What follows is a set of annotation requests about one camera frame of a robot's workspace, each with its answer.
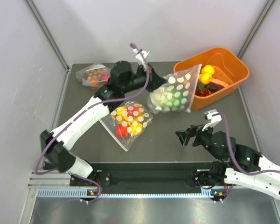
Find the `polka dot bag with vegetables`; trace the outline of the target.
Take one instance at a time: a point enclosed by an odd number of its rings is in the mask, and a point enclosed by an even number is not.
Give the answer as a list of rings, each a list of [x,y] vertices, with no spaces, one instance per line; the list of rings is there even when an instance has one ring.
[[[149,94],[147,105],[154,113],[185,111],[191,112],[198,77],[202,65],[166,75],[167,82]]]

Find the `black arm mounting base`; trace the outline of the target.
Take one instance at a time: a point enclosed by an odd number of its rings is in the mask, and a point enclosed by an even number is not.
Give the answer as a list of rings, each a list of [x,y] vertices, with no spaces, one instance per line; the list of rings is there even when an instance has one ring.
[[[103,193],[192,193],[201,186],[224,186],[210,178],[212,162],[93,163],[88,180],[71,176],[72,187]]]

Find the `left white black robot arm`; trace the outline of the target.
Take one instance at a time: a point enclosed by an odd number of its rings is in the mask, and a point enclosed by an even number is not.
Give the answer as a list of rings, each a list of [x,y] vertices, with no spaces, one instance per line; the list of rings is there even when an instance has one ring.
[[[150,64],[139,65],[133,72],[130,62],[119,61],[111,69],[107,83],[100,87],[87,104],[68,121],[51,132],[40,135],[42,157],[45,157],[60,173],[68,172],[86,185],[96,181],[96,173],[85,160],[70,153],[76,141],[100,119],[114,111],[121,103],[132,97],[126,93],[138,90],[153,92],[165,84],[166,79],[157,75]]]

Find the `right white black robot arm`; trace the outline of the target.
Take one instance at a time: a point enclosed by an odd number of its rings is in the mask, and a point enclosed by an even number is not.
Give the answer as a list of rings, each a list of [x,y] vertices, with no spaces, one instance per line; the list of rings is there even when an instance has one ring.
[[[175,133],[183,146],[194,138],[192,146],[202,146],[214,158],[208,173],[215,185],[239,185],[267,194],[280,201],[280,166],[268,160],[257,150],[236,143],[225,132],[203,130],[202,126],[189,126]]]

